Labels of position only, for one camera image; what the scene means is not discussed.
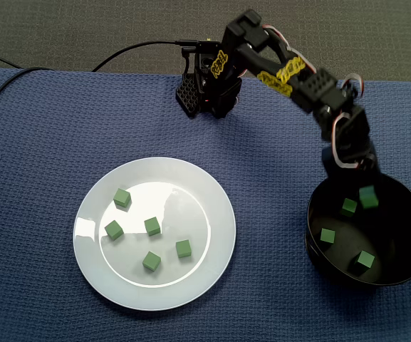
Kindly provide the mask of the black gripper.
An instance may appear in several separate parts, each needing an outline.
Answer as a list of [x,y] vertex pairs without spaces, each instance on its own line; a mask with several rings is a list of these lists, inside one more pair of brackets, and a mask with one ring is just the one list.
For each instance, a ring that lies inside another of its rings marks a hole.
[[321,151],[323,167],[328,178],[332,179],[332,197],[335,201],[344,202],[345,198],[359,202],[359,189],[373,186],[380,182],[380,168],[377,166],[377,153],[372,140],[359,144],[356,148],[338,148],[338,158],[344,164],[355,164],[357,167],[340,167],[336,164],[332,147]]

